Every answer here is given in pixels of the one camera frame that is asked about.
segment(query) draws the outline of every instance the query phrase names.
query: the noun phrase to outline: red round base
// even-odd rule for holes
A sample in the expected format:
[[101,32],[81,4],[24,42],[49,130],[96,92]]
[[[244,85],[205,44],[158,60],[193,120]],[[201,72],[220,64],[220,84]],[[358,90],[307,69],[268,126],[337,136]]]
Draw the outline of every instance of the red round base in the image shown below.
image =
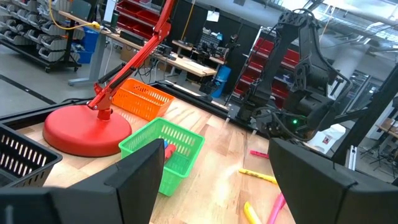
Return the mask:
[[119,114],[104,121],[85,105],[66,106],[47,116],[43,137],[54,148],[76,156],[101,157],[120,152],[119,143],[131,134]]

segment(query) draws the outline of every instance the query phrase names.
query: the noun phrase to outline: yellow marker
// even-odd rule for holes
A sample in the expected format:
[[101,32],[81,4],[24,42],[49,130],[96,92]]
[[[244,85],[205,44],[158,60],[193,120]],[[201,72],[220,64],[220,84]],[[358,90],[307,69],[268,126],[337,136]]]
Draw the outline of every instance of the yellow marker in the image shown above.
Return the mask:
[[253,176],[253,177],[261,178],[261,179],[263,179],[263,180],[272,182],[273,184],[278,184],[278,183],[276,182],[275,177],[273,177],[273,176],[269,176],[269,175],[265,175],[265,174],[260,174],[260,173],[257,173],[257,172],[251,171],[251,170],[247,170],[247,169],[243,169],[243,168],[240,168],[240,169],[239,169],[239,172],[241,172],[242,174],[247,174],[247,175],[251,175],[251,176]]
[[257,216],[256,212],[249,202],[246,202],[244,204],[243,212],[246,215],[246,218],[249,220],[250,224],[261,224],[260,218]]

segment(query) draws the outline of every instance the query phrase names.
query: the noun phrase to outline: orange basket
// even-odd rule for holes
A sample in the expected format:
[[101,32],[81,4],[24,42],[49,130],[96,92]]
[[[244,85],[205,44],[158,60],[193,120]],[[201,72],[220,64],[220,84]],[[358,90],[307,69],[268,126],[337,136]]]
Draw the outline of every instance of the orange basket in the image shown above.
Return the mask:
[[174,97],[129,78],[112,98],[112,103],[148,121],[163,116]]

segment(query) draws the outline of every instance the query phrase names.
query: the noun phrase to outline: gray floor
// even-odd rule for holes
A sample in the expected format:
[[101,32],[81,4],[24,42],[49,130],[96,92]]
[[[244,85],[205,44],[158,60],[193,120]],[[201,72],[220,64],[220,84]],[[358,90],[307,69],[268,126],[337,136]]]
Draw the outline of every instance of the gray floor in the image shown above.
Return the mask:
[[[102,63],[102,71],[106,66],[106,62],[109,55],[109,49],[105,50],[104,59]],[[109,60],[108,71],[112,70],[114,67],[118,66],[122,61],[119,59],[120,54],[116,49],[113,49],[111,58]],[[50,98],[55,102],[61,102],[66,98],[87,98],[94,96],[93,87],[90,86],[68,86],[68,80],[71,78],[81,78],[88,76],[88,71],[90,69],[89,65],[83,65],[77,72],[74,72],[70,68],[64,70],[52,71],[50,73],[45,73],[44,68],[35,65],[28,59],[22,57],[16,52],[9,50],[8,48],[0,45],[0,74],[4,75],[21,85],[30,88],[41,95]],[[164,75],[163,71],[158,70],[156,73],[156,80],[162,80]],[[152,79],[154,81],[155,73],[152,72]],[[146,83],[149,82],[149,77],[143,77]],[[174,82],[177,77],[167,78],[168,80]],[[184,83],[183,87],[188,88],[191,91],[199,93],[199,86],[192,84],[190,82]],[[224,98],[215,99],[215,101],[224,104]],[[0,116],[7,114],[18,113],[25,110],[32,110],[47,106],[45,102],[29,95],[28,93],[0,80]],[[336,149],[343,138],[341,138],[332,149]],[[361,143],[359,150],[364,150],[362,147],[369,147],[374,144],[374,141],[370,139],[364,139]],[[369,175],[375,176],[386,182],[392,182],[394,178],[392,177],[391,168],[388,166],[381,166],[380,168],[374,170],[378,166],[378,163],[369,165],[374,159],[366,156],[361,158],[358,154],[357,157],[357,169],[368,173]]]

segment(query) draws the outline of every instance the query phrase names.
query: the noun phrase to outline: pink marker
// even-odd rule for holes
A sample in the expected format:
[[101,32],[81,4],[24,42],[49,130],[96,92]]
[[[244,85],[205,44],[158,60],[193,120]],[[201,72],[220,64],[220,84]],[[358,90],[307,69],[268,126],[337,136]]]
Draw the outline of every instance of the pink marker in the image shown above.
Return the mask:
[[276,217],[278,216],[279,210],[281,210],[286,204],[286,200],[282,192],[276,198],[274,203],[274,207],[272,208],[271,214],[268,217],[267,224],[274,224],[276,221]]
[[250,154],[253,154],[253,155],[255,155],[255,156],[260,156],[260,157],[269,159],[268,154],[262,153],[262,152],[258,152],[258,151],[255,151],[255,150],[250,150]]

